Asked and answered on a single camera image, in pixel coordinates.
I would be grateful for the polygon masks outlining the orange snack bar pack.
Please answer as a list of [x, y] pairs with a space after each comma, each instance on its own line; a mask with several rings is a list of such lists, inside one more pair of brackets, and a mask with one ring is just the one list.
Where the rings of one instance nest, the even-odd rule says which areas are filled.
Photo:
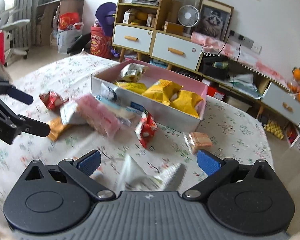
[[50, 127], [48, 138], [52, 141], [57, 141], [61, 134], [71, 127], [70, 124], [64, 125], [60, 116], [49, 121], [48, 125]]

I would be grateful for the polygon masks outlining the small red snack pack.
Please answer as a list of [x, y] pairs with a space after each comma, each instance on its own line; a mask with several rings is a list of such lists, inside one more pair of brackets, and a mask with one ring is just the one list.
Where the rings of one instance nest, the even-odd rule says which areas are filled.
[[63, 99], [59, 94], [54, 91], [48, 91], [39, 95], [40, 100], [45, 107], [50, 111], [56, 111], [60, 109], [69, 99]]

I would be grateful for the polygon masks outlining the brown cracker clear pack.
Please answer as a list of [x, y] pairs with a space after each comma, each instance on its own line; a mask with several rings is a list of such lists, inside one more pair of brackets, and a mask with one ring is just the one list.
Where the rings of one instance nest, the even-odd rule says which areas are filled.
[[184, 133], [184, 140], [192, 154], [197, 154], [199, 150], [213, 146], [209, 136], [201, 132]]

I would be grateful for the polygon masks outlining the white text snack pack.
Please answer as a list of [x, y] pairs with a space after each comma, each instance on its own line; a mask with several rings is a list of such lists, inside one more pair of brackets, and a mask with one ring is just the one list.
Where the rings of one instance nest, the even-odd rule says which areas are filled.
[[116, 192], [121, 191], [177, 191], [186, 173], [186, 166], [177, 163], [164, 169], [158, 175], [148, 175], [130, 156], [125, 157], [117, 180]]

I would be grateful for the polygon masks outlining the pink wafer pack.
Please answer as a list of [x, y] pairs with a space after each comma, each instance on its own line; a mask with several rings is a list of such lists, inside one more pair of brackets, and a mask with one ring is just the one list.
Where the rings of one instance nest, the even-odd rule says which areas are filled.
[[85, 94], [77, 99], [77, 112], [99, 134], [113, 138], [121, 128], [119, 119], [92, 94]]

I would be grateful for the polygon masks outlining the clear blue bread pack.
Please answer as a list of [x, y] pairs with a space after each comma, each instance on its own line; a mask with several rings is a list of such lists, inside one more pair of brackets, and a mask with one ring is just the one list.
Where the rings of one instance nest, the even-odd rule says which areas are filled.
[[133, 107], [121, 106], [118, 103], [110, 101], [100, 95], [95, 96], [96, 100], [104, 104], [105, 107], [113, 113], [120, 122], [128, 127], [134, 126], [142, 116], [142, 111]]

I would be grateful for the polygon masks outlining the yellow ridged snack pack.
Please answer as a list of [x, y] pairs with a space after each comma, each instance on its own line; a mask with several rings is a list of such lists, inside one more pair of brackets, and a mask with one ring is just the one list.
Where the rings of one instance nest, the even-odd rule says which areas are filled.
[[197, 93], [180, 90], [177, 97], [171, 101], [170, 107], [198, 118], [197, 105], [202, 101], [204, 101], [204, 99]]

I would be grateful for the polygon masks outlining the red white candy pack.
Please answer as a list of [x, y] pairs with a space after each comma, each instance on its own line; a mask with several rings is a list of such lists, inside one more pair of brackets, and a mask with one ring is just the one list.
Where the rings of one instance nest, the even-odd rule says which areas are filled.
[[143, 148], [147, 148], [157, 130], [158, 125], [153, 116], [148, 111], [142, 112], [140, 122], [135, 128], [135, 134]]

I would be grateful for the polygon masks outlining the small silver blue pack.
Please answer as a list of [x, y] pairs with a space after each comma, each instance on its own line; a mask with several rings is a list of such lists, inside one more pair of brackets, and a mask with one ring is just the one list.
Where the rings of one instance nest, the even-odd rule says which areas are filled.
[[105, 83], [101, 83], [100, 95], [102, 98], [113, 102], [118, 99], [115, 91]]

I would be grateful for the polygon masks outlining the yellow small snack pack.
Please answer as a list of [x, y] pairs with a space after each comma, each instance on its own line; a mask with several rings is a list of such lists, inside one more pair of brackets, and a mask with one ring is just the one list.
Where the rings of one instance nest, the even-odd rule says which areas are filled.
[[182, 88], [183, 86], [173, 81], [160, 79], [147, 90], [145, 90], [142, 93], [142, 96], [169, 106], [171, 104], [170, 99]]

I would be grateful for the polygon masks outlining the yellow waffle snack pack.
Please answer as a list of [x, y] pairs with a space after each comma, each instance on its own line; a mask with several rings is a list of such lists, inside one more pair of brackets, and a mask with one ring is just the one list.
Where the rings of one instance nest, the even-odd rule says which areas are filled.
[[117, 81], [114, 84], [119, 88], [126, 89], [137, 94], [142, 94], [147, 90], [144, 83]]

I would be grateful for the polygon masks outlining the red box under console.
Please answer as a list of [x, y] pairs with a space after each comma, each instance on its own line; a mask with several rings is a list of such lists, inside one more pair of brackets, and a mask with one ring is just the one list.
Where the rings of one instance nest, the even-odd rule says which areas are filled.
[[216, 98], [220, 101], [223, 101], [225, 97], [225, 94], [223, 92], [219, 91], [216, 87], [211, 87], [211, 86], [207, 87], [207, 95]]

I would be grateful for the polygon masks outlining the pink cloth runner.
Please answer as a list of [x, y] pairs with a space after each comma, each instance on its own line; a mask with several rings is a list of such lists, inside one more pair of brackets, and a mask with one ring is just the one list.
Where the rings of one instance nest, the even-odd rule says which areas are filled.
[[268, 65], [264, 64], [258, 57], [249, 54], [242, 49], [236, 48], [228, 43], [217, 40], [216, 38], [206, 36], [197, 32], [191, 35], [191, 42], [201, 45], [203, 51], [207, 53], [224, 55], [244, 66], [255, 70], [266, 77], [272, 82], [277, 83], [279, 86], [286, 87], [285, 78]]

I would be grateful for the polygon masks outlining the wooden shelf drawer cabinet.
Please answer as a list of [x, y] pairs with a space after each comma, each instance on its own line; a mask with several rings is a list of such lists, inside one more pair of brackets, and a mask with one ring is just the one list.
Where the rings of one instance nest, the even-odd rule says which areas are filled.
[[[198, 70], [203, 55], [202, 46], [191, 42], [189, 37], [164, 31], [168, 26], [168, 13], [172, 0], [159, 0], [158, 5], [125, 3], [118, 0], [115, 14], [112, 45], [120, 48], [119, 61], [125, 59], [126, 51], [137, 53], [137, 59], [143, 55], [160, 60], [170, 70], [174, 66], [195, 72]], [[125, 21], [127, 12], [144, 12], [153, 16], [154, 24], [133, 25]]]

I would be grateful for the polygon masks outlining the white desk fan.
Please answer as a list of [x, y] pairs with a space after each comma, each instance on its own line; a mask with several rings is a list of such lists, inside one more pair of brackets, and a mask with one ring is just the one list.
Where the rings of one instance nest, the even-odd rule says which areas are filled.
[[196, 7], [197, 0], [172, 0], [180, 2], [177, 14], [178, 22], [184, 27], [184, 35], [190, 36], [192, 29], [199, 23], [200, 12]]

